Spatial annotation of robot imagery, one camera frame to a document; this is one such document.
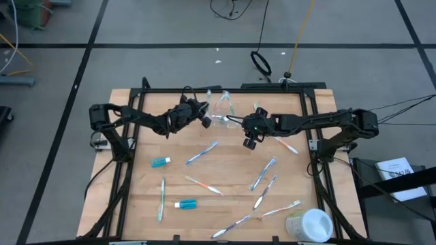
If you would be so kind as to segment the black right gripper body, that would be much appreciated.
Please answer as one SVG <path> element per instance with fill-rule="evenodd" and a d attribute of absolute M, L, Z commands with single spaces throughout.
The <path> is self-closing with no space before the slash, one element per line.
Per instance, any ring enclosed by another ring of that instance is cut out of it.
<path fill-rule="evenodd" d="M 262 143 L 266 135 L 271 135 L 273 132 L 273 121 L 267 118 L 268 112 L 259 107 L 254 113 L 245 116 L 242 123 L 244 124 L 243 131 L 246 139 L 243 146 L 254 150 L 256 142 Z"/>

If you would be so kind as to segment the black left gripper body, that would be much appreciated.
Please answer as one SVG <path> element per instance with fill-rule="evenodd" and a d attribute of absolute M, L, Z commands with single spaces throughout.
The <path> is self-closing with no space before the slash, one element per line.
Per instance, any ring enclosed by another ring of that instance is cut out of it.
<path fill-rule="evenodd" d="M 168 132 L 177 133 L 195 120 L 199 120 L 202 126 L 207 129 L 211 125 L 209 117 L 203 118 L 201 109 L 196 107 L 196 98 L 188 98 L 181 95 L 180 103 L 168 111 L 167 122 Z"/>

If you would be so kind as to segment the black floor object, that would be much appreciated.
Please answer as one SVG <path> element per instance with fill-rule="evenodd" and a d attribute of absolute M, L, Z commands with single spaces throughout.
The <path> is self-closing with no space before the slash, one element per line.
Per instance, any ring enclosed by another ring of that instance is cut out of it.
<path fill-rule="evenodd" d="M 0 106 L 0 137 L 13 120 L 14 116 L 11 107 Z"/>

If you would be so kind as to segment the black side cart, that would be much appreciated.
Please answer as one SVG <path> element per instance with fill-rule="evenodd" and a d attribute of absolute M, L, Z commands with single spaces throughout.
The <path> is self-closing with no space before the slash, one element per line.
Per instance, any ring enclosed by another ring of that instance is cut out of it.
<path fill-rule="evenodd" d="M 371 183 L 382 181 L 377 170 L 374 169 L 374 160 L 353 158 L 350 162 L 360 176 Z M 427 195 L 406 201 L 405 203 L 415 211 L 422 213 L 436 220 L 436 208 L 432 207 L 431 197 L 436 197 L 432 186 L 424 187 Z M 385 238 L 387 220 L 399 219 L 404 220 L 408 224 L 409 241 L 406 244 L 412 245 L 436 245 L 436 226 L 433 226 L 430 221 L 417 216 L 411 211 L 404 208 L 401 204 L 385 196 L 379 195 L 361 199 L 358 193 L 362 214 L 364 214 L 365 228 L 371 240 L 376 242 L 389 242 Z"/>

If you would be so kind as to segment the blue grey floor base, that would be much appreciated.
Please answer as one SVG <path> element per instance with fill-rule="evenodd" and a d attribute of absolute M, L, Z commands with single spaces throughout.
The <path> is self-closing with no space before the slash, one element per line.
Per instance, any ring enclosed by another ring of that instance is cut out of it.
<path fill-rule="evenodd" d="M 29 76 L 0 76 L 0 85 L 33 87 L 36 79 Z"/>

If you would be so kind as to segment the green bin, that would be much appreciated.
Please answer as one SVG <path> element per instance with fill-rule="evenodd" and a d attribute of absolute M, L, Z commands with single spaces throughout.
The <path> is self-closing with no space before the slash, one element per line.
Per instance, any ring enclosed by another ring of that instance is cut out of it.
<path fill-rule="evenodd" d="M 19 25 L 39 30 L 45 29 L 53 14 L 50 0 L 7 0 L 7 10 Z"/>

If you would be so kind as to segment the orange white toothbrush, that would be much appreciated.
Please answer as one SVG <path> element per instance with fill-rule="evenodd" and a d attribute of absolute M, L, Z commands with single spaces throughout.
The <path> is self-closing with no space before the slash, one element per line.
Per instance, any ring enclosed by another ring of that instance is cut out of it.
<path fill-rule="evenodd" d="M 265 218 L 267 218 L 269 216 L 272 216 L 272 215 L 274 215 L 274 214 L 276 214 L 278 212 L 281 212 L 281 211 L 284 211 L 284 210 L 289 210 L 291 208 L 299 206 L 300 204 L 301 204 L 301 201 L 300 200 L 296 200 L 296 201 L 294 201 L 293 203 L 291 203 L 290 205 L 288 205 L 286 207 L 279 208 L 279 209 L 276 209 L 276 210 L 271 210 L 269 212 L 263 213 L 263 214 L 258 216 L 258 219 L 263 220 L 263 219 L 265 219 Z"/>

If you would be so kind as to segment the white printed booklet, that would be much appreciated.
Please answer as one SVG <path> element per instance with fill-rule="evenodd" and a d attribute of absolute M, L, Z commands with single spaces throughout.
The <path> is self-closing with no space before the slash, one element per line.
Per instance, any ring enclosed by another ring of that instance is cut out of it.
<path fill-rule="evenodd" d="M 383 181 L 414 173 L 414 170 L 405 157 L 376 162 L 375 168 L 379 172 Z M 394 198 L 394 202 L 398 202 L 424 197 L 427 193 L 423 187 L 418 187 L 415 189 L 391 193 L 390 195 Z"/>

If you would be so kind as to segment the white lidded wipes canister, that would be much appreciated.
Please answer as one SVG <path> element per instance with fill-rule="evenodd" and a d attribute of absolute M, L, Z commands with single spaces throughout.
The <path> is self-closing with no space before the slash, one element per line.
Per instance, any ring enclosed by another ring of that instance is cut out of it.
<path fill-rule="evenodd" d="M 332 237 L 334 226 L 325 211 L 310 209 L 289 214 L 285 228 L 298 241 L 323 243 Z"/>

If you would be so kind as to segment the clear plastic holder box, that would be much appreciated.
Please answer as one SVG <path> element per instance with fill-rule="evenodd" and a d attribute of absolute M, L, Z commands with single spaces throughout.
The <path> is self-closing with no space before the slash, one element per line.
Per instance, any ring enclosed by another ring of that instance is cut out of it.
<path fill-rule="evenodd" d="M 238 128 L 237 124 L 232 121 L 229 120 L 228 122 L 219 122 L 215 117 L 216 115 L 220 115 L 220 116 L 226 116 L 226 115 L 231 115 L 231 111 L 230 111 L 230 107 L 229 107 L 229 103 L 227 99 L 224 99 L 222 104 L 218 107 L 217 111 L 215 114 L 211 113 L 212 116 L 212 122 L 213 125 L 215 127 L 219 127 L 219 128 L 225 128 L 225 129 L 235 129 Z"/>

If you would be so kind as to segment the green blue toothbrush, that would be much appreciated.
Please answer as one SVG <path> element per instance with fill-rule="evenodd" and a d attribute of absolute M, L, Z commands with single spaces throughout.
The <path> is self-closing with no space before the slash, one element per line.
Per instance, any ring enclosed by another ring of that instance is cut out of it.
<path fill-rule="evenodd" d="M 158 209 L 158 215 L 157 215 L 157 220 L 158 220 L 159 223 L 162 221 L 163 214 L 164 214 L 165 185 L 166 185 L 166 179 L 162 178 L 162 180 L 161 180 L 160 202 L 159 202 L 159 209 Z"/>

